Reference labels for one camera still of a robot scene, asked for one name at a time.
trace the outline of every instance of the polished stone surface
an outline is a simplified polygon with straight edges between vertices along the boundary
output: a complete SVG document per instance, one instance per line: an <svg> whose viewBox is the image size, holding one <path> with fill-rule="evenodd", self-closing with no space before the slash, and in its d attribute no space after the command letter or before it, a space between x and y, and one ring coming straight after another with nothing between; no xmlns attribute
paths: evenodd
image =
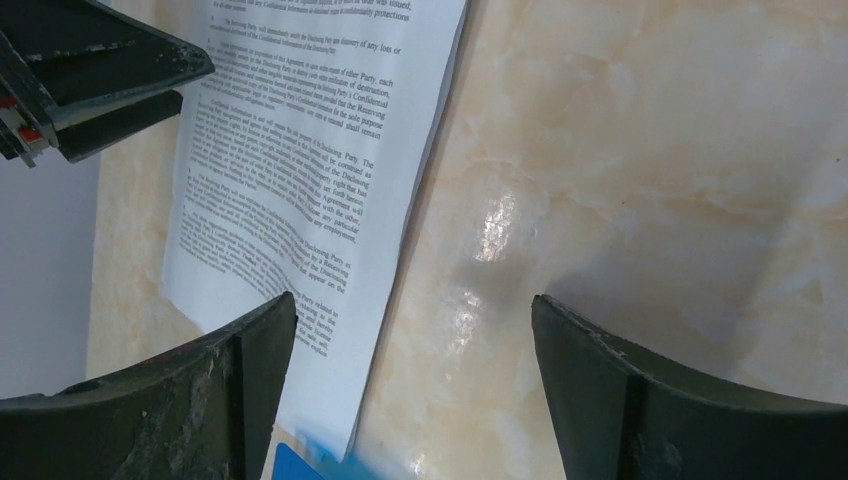
<svg viewBox="0 0 848 480"><path fill-rule="evenodd" d="M187 34L189 2L113 3ZM363 457L391 478L563 478L530 331L541 292L706 372L848 403L846 14L475 2ZM158 286L177 126L104 154L90 375L198 334Z"/></svg>

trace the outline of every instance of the stack of paper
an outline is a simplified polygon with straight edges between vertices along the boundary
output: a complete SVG document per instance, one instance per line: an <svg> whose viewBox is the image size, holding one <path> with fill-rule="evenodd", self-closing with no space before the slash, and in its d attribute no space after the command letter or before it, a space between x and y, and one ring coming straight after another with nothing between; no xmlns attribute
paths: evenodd
<svg viewBox="0 0 848 480"><path fill-rule="evenodd" d="M291 291L278 420L341 459L356 425L464 0L195 1L165 294L208 332Z"/></svg>

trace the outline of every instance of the black plastic part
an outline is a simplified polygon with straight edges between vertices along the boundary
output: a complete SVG document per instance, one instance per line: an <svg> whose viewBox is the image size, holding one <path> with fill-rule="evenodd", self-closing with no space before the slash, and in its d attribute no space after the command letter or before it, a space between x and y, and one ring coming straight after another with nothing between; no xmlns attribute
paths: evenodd
<svg viewBox="0 0 848 480"><path fill-rule="evenodd" d="M215 69L203 49L96 0L0 0L0 12L0 100L13 98L45 145L69 159L175 115L173 101L131 107ZM119 109L125 110L103 118ZM90 123L94 119L101 121ZM22 142L10 128L0 121L6 158L43 150L44 145Z"/></svg>
<svg viewBox="0 0 848 480"><path fill-rule="evenodd" d="M547 297L542 383L568 480L848 478L848 407L691 369Z"/></svg>
<svg viewBox="0 0 848 480"><path fill-rule="evenodd" d="M296 323L287 293L58 395L0 400L0 478L260 478Z"/></svg>

